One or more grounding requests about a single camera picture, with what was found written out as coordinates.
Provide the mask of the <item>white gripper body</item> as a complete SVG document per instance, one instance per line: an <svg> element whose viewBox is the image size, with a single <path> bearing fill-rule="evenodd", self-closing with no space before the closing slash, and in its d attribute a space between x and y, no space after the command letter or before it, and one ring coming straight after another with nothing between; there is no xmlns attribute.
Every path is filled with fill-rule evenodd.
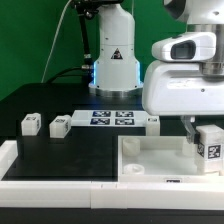
<svg viewBox="0 0 224 224"><path fill-rule="evenodd" d="M224 115L224 77L205 75L202 64L215 56L213 32L186 32L152 45L142 107L150 115Z"/></svg>

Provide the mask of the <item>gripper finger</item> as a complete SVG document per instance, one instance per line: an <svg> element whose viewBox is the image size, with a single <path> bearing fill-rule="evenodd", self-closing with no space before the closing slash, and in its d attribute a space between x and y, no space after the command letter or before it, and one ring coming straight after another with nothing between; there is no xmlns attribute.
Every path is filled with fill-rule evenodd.
<svg viewBox="0 0 224 224"><path fill-rule="evenodd" d="M200 133L195 128L194 118L183 118L182 123L187 131L187 141L189 143L198 144L200 140Z"/></svg>

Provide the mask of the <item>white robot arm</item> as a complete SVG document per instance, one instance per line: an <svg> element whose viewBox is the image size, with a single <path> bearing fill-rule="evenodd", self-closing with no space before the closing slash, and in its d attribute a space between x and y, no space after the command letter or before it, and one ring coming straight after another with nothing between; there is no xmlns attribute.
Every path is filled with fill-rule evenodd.
<svg viewBox="0 0 224 224"><path fill-rule="evenodd" d="M163 0L186 31L152 45L155 58L139 78L134 56L134 21L117 3L100 7L100 56L92 92L104 96L142 91L150 115L180 116L193 141L190 119L224 115L224 0Z"/></svg>

